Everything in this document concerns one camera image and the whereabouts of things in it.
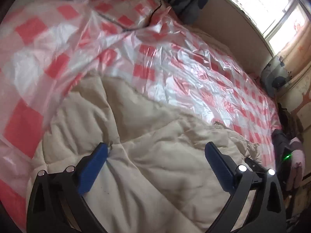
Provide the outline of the beige quilted jacket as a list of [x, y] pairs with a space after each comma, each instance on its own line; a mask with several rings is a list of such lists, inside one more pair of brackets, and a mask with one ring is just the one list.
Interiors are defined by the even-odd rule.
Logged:
[[108, 232], [205, 232], [229, 198], [206, 143], [237, 164], [261, 159], [259, 145], [220, 123], [150, 100], [120, 78], [88, 74], [39, 142], [28, 185], [41, 169], [63, 171], [101, 142], [109, 156], [85, 200]]

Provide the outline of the blue pink right curtain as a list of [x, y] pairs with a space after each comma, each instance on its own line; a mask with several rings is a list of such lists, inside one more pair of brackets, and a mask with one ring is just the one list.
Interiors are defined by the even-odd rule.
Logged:
[[260, 75], [260, 84], [268, 96], [274, 97], [285, 84], [297, 79], [309, 63], [310, 22], [307, 22], [297, 36], [265, 66]]

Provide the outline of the red white checkered plastic sheet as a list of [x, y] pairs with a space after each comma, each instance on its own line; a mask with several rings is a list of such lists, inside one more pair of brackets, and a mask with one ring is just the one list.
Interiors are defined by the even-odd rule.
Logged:
[[273, 101], [231, 53], [185, 28], [162, 0], [37, 0], [1, 23], [1, 202], [21, 229], [35, 149], [91, 69], [223, 123], [275, 166]]

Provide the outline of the window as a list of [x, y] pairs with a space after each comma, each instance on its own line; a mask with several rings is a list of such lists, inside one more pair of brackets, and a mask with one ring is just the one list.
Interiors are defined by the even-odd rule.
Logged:
[[307, 23], [298, 0], [231, 0], [252, 21], [277, 54], [293, 42]]

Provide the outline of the beige headboard panel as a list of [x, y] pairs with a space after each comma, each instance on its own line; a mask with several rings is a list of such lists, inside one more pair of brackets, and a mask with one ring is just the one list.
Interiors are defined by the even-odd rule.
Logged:
[[225, 44], [248, 74], [259, 76], [273, 58], [259, 30], [231, 0], [208, 0], [193, 26]]

